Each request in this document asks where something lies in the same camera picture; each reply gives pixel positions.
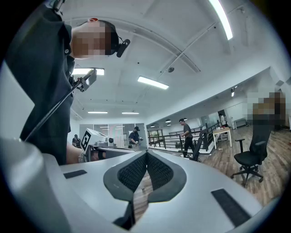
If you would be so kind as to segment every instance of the man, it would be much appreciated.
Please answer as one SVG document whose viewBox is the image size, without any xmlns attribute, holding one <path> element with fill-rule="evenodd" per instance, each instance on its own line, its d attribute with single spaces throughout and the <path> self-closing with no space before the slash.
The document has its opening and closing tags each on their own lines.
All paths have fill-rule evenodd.
<svg viewBox="0 0 291 233">
<path fill-rule="evenodd" d="M 75 137 L 72 140 L 72 145 L 76 148 L 81 148 L 80 144 L 81 144 L 81 140 L 80 140 L 80 138 L 78 138 L 78 135 L 75 134 Z"/>
<path fill-rule="evenodd" d="M 129 135 L 129 143 L 132 145 L 132 149 L 134 151 L 140 150 L 139 140 L 142 140 L 142 138 L 139 136 L 138 131 L 140 131 L 140 129 L 138 126 L 136 126 Z"/>
<path fill-rule="evenodd" d="M 96 18 L 72 30 L 62 21 L 54 1 L 40 5 L 23 23 L 9 46 L 5 60 L 14 77 L 34 102 L 21 133 L 24 140 L 42 117 L 68 92 L 75 59 L 111 55 L 118 35 L 108 22 Z M 82 149 L 67 142 L 70 132 L 69 96 L 28 142 L 56 157 L 59 165 L 78 163 Z"/>
<path fill-rule="evenodd" d="M 192 142 L 193 136 L 192 136 L 191 129 L 190 129 L 189 125 L 185 123 L 183 118 L 179 120 L 179 123 L 180 123 L 180 125 L 184 126 L 184 133 L 180 134 L 180 136 L 181 137 L 185 137 L 185 144 L 184 144 L 185 152 L 183 152 L 183 155 L 184 155 L 184 158 L 186 158 L 187 157 L 188 147 L 190 146 L 191 150 L 193 152 L 194 152 L 194 149 L 195 149 L 195 147 L 193 145 L 193 142 Z"/>
<path fill-rule="evenodd" d="M 221 126 L 228 127 L 227 122 L 225 121 L 225 118 L 222 114 L 219 114 L 219 118 L 221 121 Z"/>
</svg>

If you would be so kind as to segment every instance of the black rubber strip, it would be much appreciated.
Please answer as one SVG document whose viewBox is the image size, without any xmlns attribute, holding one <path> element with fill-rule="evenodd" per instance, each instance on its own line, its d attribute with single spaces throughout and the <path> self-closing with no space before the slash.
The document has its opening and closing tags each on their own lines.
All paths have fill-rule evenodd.
<svg viewBox="0 0 291 233">
<path fill-rule="evenodd" d="M 70 178 L 73 178 L 73 177 L 84 175 L 86 173 L 87 172 L 85 170 L 78 170 L 78 171 L 74 171 L 74 172 L 64 173 L 64 176 L 65 176 L 66 179 L 70 179 Z"/>
<path fill-rule="evenodd" d="M 211 193 L 235 227 L 251 218 L 226 190 L 218 189 Z"/>
</svg>

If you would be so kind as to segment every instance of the desk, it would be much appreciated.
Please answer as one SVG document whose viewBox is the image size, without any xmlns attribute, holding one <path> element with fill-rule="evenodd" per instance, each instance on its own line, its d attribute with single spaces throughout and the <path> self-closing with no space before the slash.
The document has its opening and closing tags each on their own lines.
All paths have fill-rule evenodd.
<svg viewBox="0 0 291 233">
<path fill-rule="evenodd" d="M 239 126 L 246 125 L 246 118 L 241 118 L 241 119 L 235 120 L 234 123 L 235 123 L 236 129 L 237 129 L 236 123 L 240 123 Z"/>
<path fill-rule="evenodd" d="M 67 179 L 73 190 L 98 214 L 113 222 L 124 215 L 128 202 L 115 199 L 103 183 L 104 173 L 111 167 L 128 160 L 140 152 L 133 152 L 96 162 L 60 166 L 62 173 L 85 170 L 87 173 Z"/>
<path fill-rule="evenodd" d="M 155 153 L 181 166 L 187 181 L 170 201 L 149 203 L 130 232 L 228 232 L 234 226 L 211 194 L 220 188 L 225 189 L 251 216 L 261 210 L 262 206 L 251 193 L 217 169 L 168 153 Z"/>
<path fill-rule="evenodd" d="M 213 141 L 214 141 L 214 147 L 215 147 L 215 149 L 216 149 L 216 139 L 215 139 L 215 135 L 216 134 L 225 133 L 225 132 L 227 132 L 228 140 L 231 143 L 231 130 L 229 129 L 229 127 L 226 127 L 224 129 L 218 129 L 218 130 L 214 130 L 213 131 Z"/>
<path fill-rule="evenodd" d="M 46 172 L 54 193 L 65 210 L 70 226 L 77 228 L 73 232 L 88 232 L 87 228 L 91 230 L 96 225 L 104 232 L 125 232 L 112 222 L 124 215 L 128 202 L 113 198 L 104 186 L 103 176 L 110 167 L 139 153 L 60 167 L 53 156 L 45 157 Z M 170 201 L 149 203 L 148 209 L 130 232 L 228 232 L 234 225 L 211 194 L 211 191 L 221 188 L 251 216 L 261 210 L 262 206 L 252 194 L 220 171 L 168 153 L 155 153 L 181 166 L 186 172 L 187 181 L 180 193 Z M 63 173 L 81 169 L 87 174 L 67 180 L 63 176 Z"/>
</svg>

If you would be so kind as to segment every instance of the ceiling light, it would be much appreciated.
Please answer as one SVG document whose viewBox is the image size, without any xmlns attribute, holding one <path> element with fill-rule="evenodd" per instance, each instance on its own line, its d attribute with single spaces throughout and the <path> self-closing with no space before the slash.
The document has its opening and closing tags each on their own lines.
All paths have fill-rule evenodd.
<svg viewBox="0 0 291 233">
<path fill-rule="evenodd" d="M 219 0 L 209 0 L 209 2 L 213 6 L 214 10 L 216 11 L 216 13 L 217 13 L 217 15 L 222 23 L 224 31 L 226 32 L 227 39 L 230 40 L 232 38 L 231 26 L 229 25 L 226 13 L 223 10 Z"/>
<path fill-rule="evenodd" d="M 133 114 L 133 115 L 137 115 L 137 114 L 139 114 L 139 112 L 123 112 L 122 114 Z"/>
<path fill-rule="evenodd" d="M 107 111 L 89 111 L 89 114 L 107 114 Z"/>
<path fill-rule="evenodd" d="M 73 75 L 86 75 L 93 68 L 75 68 L 73 71 Z M 104 69 L 96 69 L 97 75 L 104 75 Z"/>
<path fill-rule="evenodd" d="M 169 86 L 167 86 L 165 84 L 153 81 L 153 80 L 148 79 L 148 78 L 144 78 L 142 76 L 140 76 L 137 81 L 138 82 L 143 82 L 143 83 L 146 83 L 146 84 L 149 84 L 149 85 L 152 85 L 152 86 L 156 86 L 156 87 L 159 87 L 159 88 L 162 88 L 162 89 L 168 89 L 168 87 L 169 87 Z"/>
</svg>

